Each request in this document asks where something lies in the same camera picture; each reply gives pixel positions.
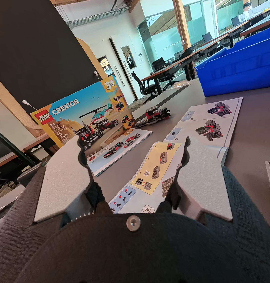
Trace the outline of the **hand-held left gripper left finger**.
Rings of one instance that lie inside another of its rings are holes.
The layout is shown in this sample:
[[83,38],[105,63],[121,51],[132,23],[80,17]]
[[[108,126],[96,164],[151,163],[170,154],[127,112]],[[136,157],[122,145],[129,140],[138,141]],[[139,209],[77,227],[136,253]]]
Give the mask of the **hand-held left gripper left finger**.
[[84,146],[74,136],[46,165],[34,221],[65,214],[74,221],[92,214],[105,198],[87,166]]

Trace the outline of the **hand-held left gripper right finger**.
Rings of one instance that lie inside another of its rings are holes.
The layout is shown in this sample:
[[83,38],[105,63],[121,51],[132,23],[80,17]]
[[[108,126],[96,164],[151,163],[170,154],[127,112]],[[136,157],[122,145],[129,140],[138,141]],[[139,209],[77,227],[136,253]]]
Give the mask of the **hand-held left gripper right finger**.
[[194,220],[204,213],[226,221],[233,219],[220,161],[191,136],[186,137],[181,166],[165,201]]

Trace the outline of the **building steps instruction booklet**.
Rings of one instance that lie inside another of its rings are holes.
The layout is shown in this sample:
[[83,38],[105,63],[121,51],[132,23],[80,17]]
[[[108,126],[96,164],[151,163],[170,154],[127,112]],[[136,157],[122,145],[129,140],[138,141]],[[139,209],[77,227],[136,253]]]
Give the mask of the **building steps instruction booklet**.
[[110,201],[112,213],[154,213],[181,166],[187,136],[224,165],[243,97],[192,106],[163,142],[156,142],[129,183]]

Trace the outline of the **blue plastic bin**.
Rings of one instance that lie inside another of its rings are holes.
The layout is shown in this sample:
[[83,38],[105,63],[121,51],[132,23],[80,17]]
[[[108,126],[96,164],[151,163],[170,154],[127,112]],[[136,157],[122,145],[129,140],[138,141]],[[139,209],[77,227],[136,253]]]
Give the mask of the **blue plastic bin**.
[[204,96],[270,87],[270,28],[195,66]]

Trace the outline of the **brown-edged side desk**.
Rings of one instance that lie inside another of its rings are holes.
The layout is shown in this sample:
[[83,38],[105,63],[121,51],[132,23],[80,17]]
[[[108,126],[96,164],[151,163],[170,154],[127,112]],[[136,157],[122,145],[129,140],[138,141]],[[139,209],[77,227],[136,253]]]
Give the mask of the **brown-edged side desk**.
[[[27,143],[26,145],[22,146],[20,149],[20,151],[22,151],[32,160],[33,166],[40,163],[40,160],[37,157],[35,157],[31,152],[33,148],[37,148],[38,146],[41,146],[51,157],[59,150],[59,147],[47,134],[43,134],[35,138],[32,142]],[[9,163],[15,158],[19,158],[19,156],[14,152],[10,152],[9,154],[1,157],[0,167]]]

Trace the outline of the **wooden-edged office desk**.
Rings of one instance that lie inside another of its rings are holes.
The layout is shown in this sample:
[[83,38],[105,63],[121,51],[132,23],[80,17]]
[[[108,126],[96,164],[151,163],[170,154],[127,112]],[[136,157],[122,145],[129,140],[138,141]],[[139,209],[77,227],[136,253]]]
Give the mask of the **wooden-edged office desk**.
[[194,72],[194,68],[193,68],[193,61],[196,58],[196,55],[200,53],[200,49],[195,50],[194,52],[192,52],[190,55],[186,56],[185,58],[179,59],[177,62],[174,62],[173,64],[166,66],[165,68],[141,79],[141,82],[147,82],[147,84],[149,84],[150,80],[154,80],[156,89],[158,94],[162,93],[161,87],[159,85],[159,81],[158,81],[158,77],[160,75],[164,75],[167,72],[168,73],[175,73],[177,72],[179,69],[184,68],[185,70],[185,74],[186,74],[186,79],[187,80],[194,80],[196,78],[195,76],[195,72]]

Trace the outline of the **long office desk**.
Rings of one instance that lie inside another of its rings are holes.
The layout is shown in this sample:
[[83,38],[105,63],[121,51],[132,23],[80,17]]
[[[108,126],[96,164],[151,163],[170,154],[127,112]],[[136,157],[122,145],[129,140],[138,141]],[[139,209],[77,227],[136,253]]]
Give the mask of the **long office desk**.
[[270,8],[264,10],[261,13],[258,13],[256,16],[250,18],[249,20],[244,21],[239,25],[232,27],[231,29],[225,31],[223,34],[219,35],[218,37],[206,43],[203,43],[197,49],[200,51],[209,52],[212,46],[213,48],[215,48],[215,46],[221,46],[224,40],[229,40],[230,43],[229,47],[232,48],[234,46],[234,42],[233,42],[234,39],[239,38],[240,33],[251,28],[254,24],[259,23],[263,19],[268,20],[269,16],[270,16]]

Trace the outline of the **car cover instruction booklet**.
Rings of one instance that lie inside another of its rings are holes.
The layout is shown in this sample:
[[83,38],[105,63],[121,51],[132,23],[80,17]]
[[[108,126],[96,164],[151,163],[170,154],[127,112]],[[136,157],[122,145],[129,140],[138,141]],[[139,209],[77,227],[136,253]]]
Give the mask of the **car cover instruction booklet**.
[[148,130],[131,128],[111,144],[87,158],[92,173],[99,176],[152,133],[152,131]]

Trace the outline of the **colourful toy set box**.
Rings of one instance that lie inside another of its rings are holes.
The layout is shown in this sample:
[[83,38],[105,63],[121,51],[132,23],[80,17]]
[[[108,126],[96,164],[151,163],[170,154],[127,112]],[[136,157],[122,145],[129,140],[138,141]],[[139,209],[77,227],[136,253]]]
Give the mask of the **colourful toy set box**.
[[86,155],[100,151],[136,123],[115,75],[30,115],[59,148],[79,136]]

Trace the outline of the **red black brick truck model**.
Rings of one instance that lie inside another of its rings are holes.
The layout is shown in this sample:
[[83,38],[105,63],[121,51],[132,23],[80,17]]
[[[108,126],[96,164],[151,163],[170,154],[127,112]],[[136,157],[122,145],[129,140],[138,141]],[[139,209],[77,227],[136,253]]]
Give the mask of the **red black brick truck model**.
[[157,123],[161,120],[167,119],[171,116],[170,110],[166,107],[159,108],[158,106],[154,106],[148,108],[145,112],[146,120],[139,121],[136,123],[135,128],[141,128],[143,126],[151,125]]

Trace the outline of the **light grey table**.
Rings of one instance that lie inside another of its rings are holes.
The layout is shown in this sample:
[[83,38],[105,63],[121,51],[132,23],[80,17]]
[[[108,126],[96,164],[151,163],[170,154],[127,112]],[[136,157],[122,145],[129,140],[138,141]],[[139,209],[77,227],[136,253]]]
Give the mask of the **light grey table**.
[[139,117],[145,113],[146,109],[151,108],[153,106],[159,106],[159,107],[162,106],[163,104],[165,104],[167,101],[169,101],[171,98],[179,94],[187,87],[182,87],[180,89],[178,88],[171,89],[171,90],[169,90],[168,88],[167,90],[163,91],[162,94],[156,96],[154,99],[143,104],[150,97],[150,95],[147,95],[146,98],[141,98],[130,104],[129,108],[131,112],[135,115],[135,119],[139,119]]

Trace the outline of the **clear plastic bag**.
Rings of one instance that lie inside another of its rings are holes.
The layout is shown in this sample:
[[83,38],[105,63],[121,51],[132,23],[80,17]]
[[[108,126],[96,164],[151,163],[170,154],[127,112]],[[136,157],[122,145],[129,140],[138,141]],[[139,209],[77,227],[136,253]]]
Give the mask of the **clear plastic bag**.
[[169,90],[171,89],[180,89],[182,87],[187,87],[191,84],[192,81],[187,81],[187,80],[184,80],[184,81],[178,81],[178,82],[174,82],[174,84],[169,87]]

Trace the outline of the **white door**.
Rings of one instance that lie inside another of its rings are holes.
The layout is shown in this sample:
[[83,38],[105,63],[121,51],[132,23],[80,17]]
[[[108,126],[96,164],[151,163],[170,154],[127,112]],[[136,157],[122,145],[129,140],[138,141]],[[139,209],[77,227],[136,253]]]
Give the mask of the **white door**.
[[117,71],[123,83],[123,94],[128,104],[131,104],[134,100],[143,97],[137,80],[132,76],[132,73],[138,78],[143,75],[139,58],[128,32],[111,35],[109,41],[119,63]]

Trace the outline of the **black board panel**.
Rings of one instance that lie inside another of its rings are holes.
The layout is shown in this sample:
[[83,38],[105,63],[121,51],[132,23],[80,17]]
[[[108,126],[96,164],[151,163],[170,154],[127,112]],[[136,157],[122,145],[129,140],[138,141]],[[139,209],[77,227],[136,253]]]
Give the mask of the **black board panel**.
[[0,1],[0,82],[30,114],[98,82],[95,67],[49,0]]

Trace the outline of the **black laptop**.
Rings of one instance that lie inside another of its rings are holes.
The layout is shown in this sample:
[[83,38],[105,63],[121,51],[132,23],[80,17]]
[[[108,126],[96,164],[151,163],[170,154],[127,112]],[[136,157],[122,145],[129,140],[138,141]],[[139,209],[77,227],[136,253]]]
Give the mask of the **black laptop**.
[[183,52],[183,54],[180,56],[179,59],[183,59],[183,58],[189,56],[198,46],[199,46],[199,44],[194,44],[194,45],[190,46],[189,48],[187,48],[187,49]]

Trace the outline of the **wooden arch frame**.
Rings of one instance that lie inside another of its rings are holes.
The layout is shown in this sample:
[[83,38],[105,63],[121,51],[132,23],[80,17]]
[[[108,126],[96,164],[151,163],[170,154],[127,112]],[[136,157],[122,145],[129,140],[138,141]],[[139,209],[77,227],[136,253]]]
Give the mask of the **wooden arch frame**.
[[[90,61],[94,65],[97,73],[102,79],[106,79],[108,76],[98,62],[96,56],[88,46],[86,42],[77,38],[81,47],[89,57]],[[23,107],[17,102],[17,100],[10,94],[10,92],[0,82],[0,102],[23,124],[23,126],[35,137],[38,138],[45,134],[40,126],[36,125],[30,115],[26,113]]]

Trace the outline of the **wooden post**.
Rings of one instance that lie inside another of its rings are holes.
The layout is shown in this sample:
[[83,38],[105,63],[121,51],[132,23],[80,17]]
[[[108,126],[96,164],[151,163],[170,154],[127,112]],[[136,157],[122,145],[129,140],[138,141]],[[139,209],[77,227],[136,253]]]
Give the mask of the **wooden post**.
[[173,0],[172,2],[174,6],[176,21],[178,24],[178,32],[180,34],[183,51],[186,51],[186,49],[191,46],[191,43],[190,43],[190,37],[189,37],[183,2],[182,0]]

